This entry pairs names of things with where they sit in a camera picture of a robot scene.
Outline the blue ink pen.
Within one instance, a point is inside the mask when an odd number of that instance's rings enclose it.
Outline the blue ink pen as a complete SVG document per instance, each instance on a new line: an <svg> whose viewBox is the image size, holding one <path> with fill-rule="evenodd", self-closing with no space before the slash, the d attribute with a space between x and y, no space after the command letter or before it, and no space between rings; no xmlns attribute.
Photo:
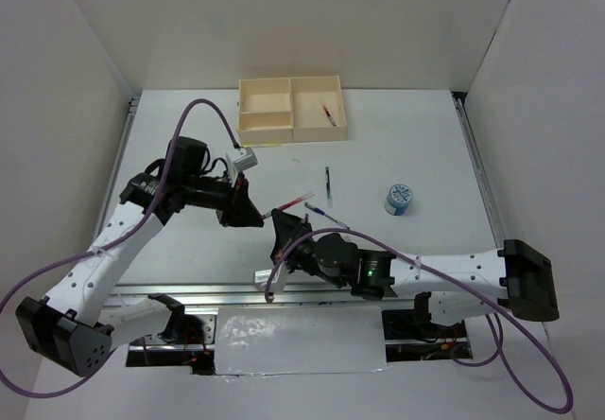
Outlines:
<svg viewBox="0 0 605 420"><path fill-rule="evenodd" d="M332 221L333 223L335 223L337 226L344 228L344 229L349 229L349 226L344 223L343 221L336 219L332 216L330 216L329 214L327 214L324 210L320 209L319 207L317 207L316 205L306 201L304 203L304 206L306 209L308 209L309 211L313 212L316 215L325 217L326 219Z"/></svg>

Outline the red ink pen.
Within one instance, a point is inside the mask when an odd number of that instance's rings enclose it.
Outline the red ink pen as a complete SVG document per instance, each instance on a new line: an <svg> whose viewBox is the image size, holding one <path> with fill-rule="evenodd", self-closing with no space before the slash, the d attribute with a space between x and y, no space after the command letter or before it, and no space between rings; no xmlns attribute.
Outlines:
<svg viewBox="0 0 605 420"><path fill-rule="evenodd" d="M337 127L337 122L336 122L335 118L333 117L332 113L330 112L330 110L328 109L327 105L324 102L322 102L321 107L326 115L326 118L330 122L331 126Z"/></svg>

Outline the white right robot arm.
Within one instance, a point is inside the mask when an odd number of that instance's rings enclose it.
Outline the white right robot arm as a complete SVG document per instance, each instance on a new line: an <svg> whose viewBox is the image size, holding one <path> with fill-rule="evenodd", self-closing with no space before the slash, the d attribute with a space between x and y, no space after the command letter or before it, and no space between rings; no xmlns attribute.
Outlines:
<svg viewBox="0 0 605 420"><path fill-rule="evenodd" d="M424 337L491 312L535 323L560 318L552 263L522 240L483 253L407 255L380 242L361 249L345 229L315 231L307 219L278 209L271 219L274 267L262 284L267 302L290 273L303 271L367 301L413 300L412 324Z"/></svg>

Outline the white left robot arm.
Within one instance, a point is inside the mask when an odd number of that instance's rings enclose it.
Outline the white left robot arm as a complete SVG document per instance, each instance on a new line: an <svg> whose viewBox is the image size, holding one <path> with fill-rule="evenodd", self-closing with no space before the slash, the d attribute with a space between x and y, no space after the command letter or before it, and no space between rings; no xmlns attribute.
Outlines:
<svg viewBox="0 0 605 420"><path fill-rule="evenodd" d="M131 178L112 217L84 258L41 299L25 298L16 317L30 349L81 377L91 376L111 351L147 335L166 343L201 322L179 301L161 293L105 312L110 293L137 255L186 206L216 211L223 227L263 227L249 198L244 172L256 166L250 148L221 158L222 176L211 176L207 145L178 137L171 160L158 159Z"/></svg>

